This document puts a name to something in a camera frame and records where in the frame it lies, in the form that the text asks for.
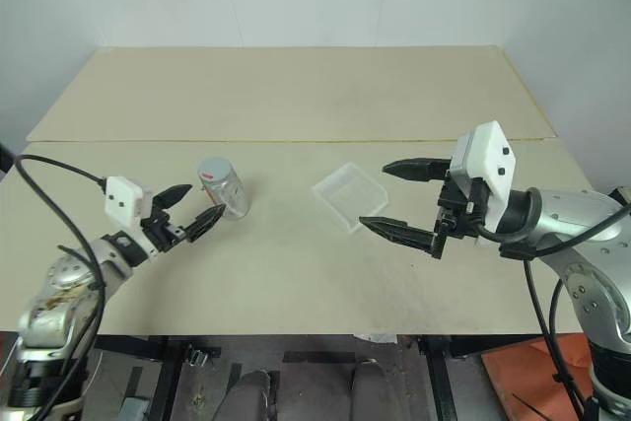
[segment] clear plastic container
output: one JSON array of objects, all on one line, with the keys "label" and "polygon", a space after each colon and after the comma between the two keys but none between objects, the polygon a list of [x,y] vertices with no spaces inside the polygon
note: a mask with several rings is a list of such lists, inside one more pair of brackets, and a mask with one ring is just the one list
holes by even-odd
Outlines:
[{"label": "clear plastic container", "polygon": [[197,173],[213,204],[226,204],[226,219],[237,220],[247,214],[249,200],[244,185],[228,160],[207,158],[201,162]]},{"label": "clear plastic container", "polygon": [[387,206],[387,191],[354,163],[347,163],[312,191],[349,233],[361,227],[360,216],[376,216]]}]

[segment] transparent plastic tray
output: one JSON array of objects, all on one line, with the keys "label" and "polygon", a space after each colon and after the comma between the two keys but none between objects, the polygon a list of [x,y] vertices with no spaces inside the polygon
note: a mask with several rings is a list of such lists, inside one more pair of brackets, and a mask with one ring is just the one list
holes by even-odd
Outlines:
[{"label": "transparent plastic tray", "polygon": [[376,216],[387,206],[387,191],[354,163],[347,163],[312,188],[315,196],[352,234],[360,216]]}]

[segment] orange mat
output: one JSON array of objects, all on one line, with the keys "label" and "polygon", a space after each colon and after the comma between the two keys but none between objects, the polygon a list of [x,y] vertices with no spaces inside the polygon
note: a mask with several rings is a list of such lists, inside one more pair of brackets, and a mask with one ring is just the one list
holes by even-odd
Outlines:
[{"label": "orange mat", "polygon": [[[564,335],[559,337],[559,346],[579,390],[590,396],[587,339],[583,334]],[[520,398],[553,421],[576,421],[565,388],[552,379],[556,370],[542,340],[489,352],[482,355],[482,361],[509,419],[541,421]]]}]

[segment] black cable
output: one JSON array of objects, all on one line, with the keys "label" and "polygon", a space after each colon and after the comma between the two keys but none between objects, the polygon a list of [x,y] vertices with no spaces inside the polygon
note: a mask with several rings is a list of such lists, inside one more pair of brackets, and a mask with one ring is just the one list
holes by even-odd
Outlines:
[{"label": "black cable", "polygon": [[554,421],[552,418],[550,418],[550,417],[546,416],[545,414],[543,414],[541,411],[536,409],[534,406],[532,406],[530,403],[528,403],[524,399],[522,399],[519,396],[517,396],[515,393],[511,393],[511,395],[514,396],[515,399],[517,401],[519,401],[523,406],[525,406],[530,411],[532,411],[534,414],[536,414],[539,418],[544,419],[545,421]]},{"label": "black cable", "polygon": [[[86,172],[85,170],[81,170],[80,168],[76,168],[76,167],[73,167],[72,165],[68,165],[68,164],[66,164],[66,163],[58,162],[58,161],[53,160],[53,159],[51,159],[51,158],[43,157],[43,156],[41,156],[41,155],[29,155],[29,154],[25,154],[25,155],[18,155],[18,156],[16,157],[15,162],[16,162],[16,164],[17,164],[18,162],[21,162],[22,160],[34,160],[34,161],[36,161],[36,162],[47,163],[47,164],[49,164],[49,165],[53,165],[53,166],[56,166],[56,167],[58,167],[58,168],[62,168],[62,169],[67,170],[67,171],[69,171],[69,172],[76,173],[77,175],[84,176],[84,177],[86,177],[87,179],[91,179],[92,181],[94,181],[96,184],[98,184],[98,185],[99,185],[99,186],[101,186],[101,187],[103,187],[103,186],[104,186],[104,184],[105,184],[105,179],[104,179],[104,178],[102,178],[102,177],[96,177],[96,176],[94,176],[94,175],[92,175],[92,174],[90,174],[90,173]],[[22,168],[22,170],[23,170],[23,171],[20,173],[20,175],[21,175],[22,177],[25,177],[25,176],[24,176],[24,173],[25,173],[25,172],[24,172],[24,168]]]},{"label": "black cable", "polygon": [[[84,177],[86,177],[88,179],[91,179],[92,181],[96,182],[101,187],[101,189],[105,188],[105,180],[103,178],[98,178],[98,177],[96,177],[94,175],[91,175],[91,174],[89,174],[87,172],[84,172],[83,170],[80,170],[78,168],[72,167],[70,165],[66,165],[65,163],[57,162],[56,160],[51,160],[51,159],[46,158],[46,157],[41,157],[41,156],[38,156],[38,155],[20,155],[20,156],[16,157],[15,167],[16,167],[16,170],[18,171],[18,173],[20,174],[20,176],[22,177],[22,179],[27,182],[27,184],[31,187],[31,189],[34,191],[34,193],[43,202],[45,202],[46,205],[54,212],[54,214],[66,225],[66,227],[68,227],[70,232],[72,232],[72,234],[75,236],[75,238],[81,244],[81,247],[82,247],[83,251],[88,256],[88,258],[85,260],[85,262],[88,265],[88,268],[90,268],[90,270],[93,273],[93,276],[94,276],[94,279],[95,279],[95,282],[96,282],[96,285],[97,285],[97,288],[98,288],[98,291],[99,291],[99,297],[98,297],[98,300],[97,300],[97,306],[92,311],[91,316],[89,318],[89,320],[91,320],[92,322],[87,322],[86,323],[87,327],[89,327],[91,325],[91,323],[93,323],[95,325],[95,330],[91,334],[89,342],[87,344],[85,344],[85,347],[82,350],[81,354],[77,357],[76,361],[74,362],[74,364],[72,365],[70,370],[67,372],[67,374],[65,375],[64,379],[61,381],[61,383],[59,384],[59,386],[57,387],[55,392],[50,396],[50,398],[48,399],[46,404],[34,416],[34,418],[33,418],[34,421],[41,421],[48,415],[48,413],[50,412],[50,410],[54,406],[55,401],[59,397],[59,395],[63,392],[64,389],[66,389],[66,386],[70,383],[70,381],[72,380],[74,375],[79,370],[79,367],[81,365],[82,359],[88,355],[88,352],[90,351],[90,349],[92,348],[92,345],[94,344],[94,341],[95,341],[95,339],[97,337],[97,332],[98,332],[99,326],[101,324],[101,319],[103,318],[103,312],[104,312],[104,308],[105,308],[105,281],[104,281],[104,278],[103,278],[103,273],[101,272],[101,268],[99,266],[99,262],[97,261],[97,257],[95,256],[95,254],[94,254],[92,248],[90,247],[90,244],[86,240],[86,238],[83,236],[81,231],[77,228],[77,226],[72,222],[72,220],[43,191],[43,189],[41,189],[41,187],[35,182],[35,180],[31,177],[31,175],[29,175],[27,173],[27,171],[24,169],[24,165],[22,164],[22,161],[24,161],[24,160],[34,160],[34,161],[38,161],[38,162],[47,163],[49,165],[54,165],[56,167],[62,168],[64,170],[67,170],[67,171],[70,171],[70,172],[73,172],[73,173],[76,173],[78,175],[82,175],[82,176],[84,176]],[[82,330],[83,336],[85,336],[85,333],[87,332],[87,330],[88,330],[87,328],[86,328],[85,331]]]},{"label": "black cable", "polygon": [[514,242],[522,241],[530,235],[530,232],[532,232],[532,229],[522,227],[511,234],[496,234],[487,230],[482,224],[476,224],[475,230],[487,241],[497,242],[498,244],[512,244]]},{"label": "black cable", "polygon": [[529,200],[526,221],[518,231],[512,232],[510,234],[497,234],[491,232],[484,227],[484,220],[481,216],[473,217],[469,221],[469,225],[473,226],[477,233],[487,241],[497,242],[498,244],[513,244],[515,242],[526,239],[532,233],[537,223],[539,222],[539,217],[541,216],[541,208],[543,206],[541,192],[537,188],[530,188],[527,191],[527,195],[529,197]]},{"label": "black cable", "polygon": [[557,360],[554,349],[552,348],[552,343],[550,342],[550,333],[548,332],[547,325],[545,323],[545,317],[543,316],[543,311],[541,310],[541,304],[539,302],[539,297],[536,294],[536,289],[534,288],[534,280],[532,278],[532,269],[530,267],[530,261],[524,260],[524,273],[526,274],[526,283],[528,286],[528,292],[530,293],[530,299],[532,300],[532,306],[534,307],[534,313],[536,314],[537,321],[539,322],[539,327],[541,328],[541,334],[543,335],[543,340],[545,341],[545,345],[548,348],[548,352],[550,353],[550,357],[552,358],[552,362],[559,373],[559,378],[563,387],[568,393],[570,397],[570,401],[572,402],[572,407],[576,412],[578,419],[583,418],[583,406],[581,402],[574,395],[571,383],[570,383],[570,372],[565,365],[565,361],[563,359]]},{"label": "black cable", "polygon": [[[69,255],[77,258],[78,260],[83,261],[86,264],[86,266],[90,267],[90,261],[74,248],[68,248],[67,246],[57,246],[57,248],[59,248],[62,251],[65,251]],[[75,340],[75,343],[70,349],[70,352],[68,352],[66,359],[63,361],[63,365],[61,366],[61,370],[59,371],[60,375],[64,375],[66,373],[68,364],[70,363],[70,360],[72,359],[73,354],[76,352],[77,347],[79,347],[79,344],[81,343],[83,338],[86,336],[86,332],[88,332],[88,329],[92,325],[92,322],[95,320],[96,316],[97,316],[97,308],[94,308],[90,312],[90,315],[88,316],[88,319],[86,320],[86,323],[83,325],[83,327],[81,327],[81,331],[79,332],[79,335],[77,336],[77,339]]]},{"label": "black cable", "polygon": [[558,251],[565,250],[572,246],[577,246],[578,244],[582,244],[583,242],[591,239],[593,236],[600,234],[607,227],[612,226],[613,224],[615,224],[621,219],[624,219],[627,215],[629,215],[629,213],[631,213],[631,203],[627,204],[626,206],[621,207],[614,214],[611,214],[609,217],[607,217],[603,221],[600,221],[598,224],[596,224],[592,228],[587,229],[581,234],[578,234],[577,236],[573,237],[569,241],[562,242],[561,244],[557,244],[556,246],[549,246],[548,248],[543,248],[541,250],[538,250],[534,254],[534,256],[551,255],[552,253],[556,253]]},{"label": "black cable", "polygon": [[[552,348],[555,352],[555,357],[557,360],[561,361],[565,364],[565,359],[563,358],[563,352],[561,352],[561,347],[559,347],[559,341],[556,337],[556,309],[559,306],[559,297],[561,296],[561,290],[563,289],[563,281],[559,280],[554,287],[554,291],[552,292],[552,301],[550,302],[550,314],[548,317],[548,329],[550,331],[550,342],[552,344]],[[572,391],[574,395],[579,399],[583,407],[585,408],[585,397],[579,390],[574,382],[574,379],[570,377],[569,380],[570,386],[572,387]]]},{"label": "black cable", "polygon": [[15,159],[15,155],[0,143],[0,172],[8,173]]}]

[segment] beige table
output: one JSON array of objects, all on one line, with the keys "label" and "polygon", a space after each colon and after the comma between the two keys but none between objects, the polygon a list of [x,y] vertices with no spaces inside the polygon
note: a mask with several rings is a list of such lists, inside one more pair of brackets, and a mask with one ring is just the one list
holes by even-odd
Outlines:
[{"label": "beige table", "polygon": [[[443,260],[396,246],[362,229],[351,236],[320,209],[311,186],[354,162],[389,192],[386,216],[429,229],[440,185],[382,175],[409,157],[448,157],[441,143],[35,143],[29,152],[98,175],[126,175],[161,190],[197,183],[199,161],[232,160],[251,193],[250,214],[220,222],[194,245],[182,244],[141,265],[108,304],[101,333],[535,333],[522,265],[473,240],[449,241]],[[515,187],[588,186],[557,139],[517,141]],[[38,164],[33,176],[89,238],[114,231],[103,196],[87,180]],[[199,186],[172,213],[187,224],[209,205]],[[0,329],[15,329],[20,311],[59,256],[77,243],[11,171],[0,183]],[[555,276],[536,262],[543,304]],[[562,331],[579,326],[565,294]]]},{"label": "beige table", "polygon": [[495,46],[111,48],[31,141],[426,141],[498,120],[553,137]]}]

